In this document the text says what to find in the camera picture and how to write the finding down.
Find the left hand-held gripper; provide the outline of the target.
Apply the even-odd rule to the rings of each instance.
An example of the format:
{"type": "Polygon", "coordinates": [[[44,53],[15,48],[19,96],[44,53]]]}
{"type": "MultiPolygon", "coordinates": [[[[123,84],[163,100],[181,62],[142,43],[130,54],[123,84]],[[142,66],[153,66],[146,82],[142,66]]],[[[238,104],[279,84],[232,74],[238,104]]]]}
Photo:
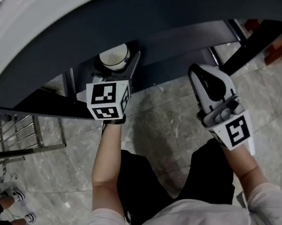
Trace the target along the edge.
{"type": "MultiPolygon", "coordinates": [[[[101,81],[86,84],[86,103],[89,112],[95,120],[112,120],[122,118],[130,99],[129,80],[140,61],[141,53],[138,51],[128,64],[124,72],[126,80],[101,81]]],[[[94,67],[102,71],[100,56],[94,60],[94,67]]]]}

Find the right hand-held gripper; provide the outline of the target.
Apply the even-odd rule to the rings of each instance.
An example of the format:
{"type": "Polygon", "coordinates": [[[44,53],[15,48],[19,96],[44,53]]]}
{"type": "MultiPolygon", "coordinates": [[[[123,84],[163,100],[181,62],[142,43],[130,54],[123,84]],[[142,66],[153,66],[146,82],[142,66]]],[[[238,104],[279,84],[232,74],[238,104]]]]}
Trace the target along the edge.
{"type": "Polygon", "coordinates": [[[192,64],[188,71],[194,94],[201,109],[197,118],[217,142],[228,150],[247,145],[255,155],[249,111],[229,75],[210,65],[192,64]]]}

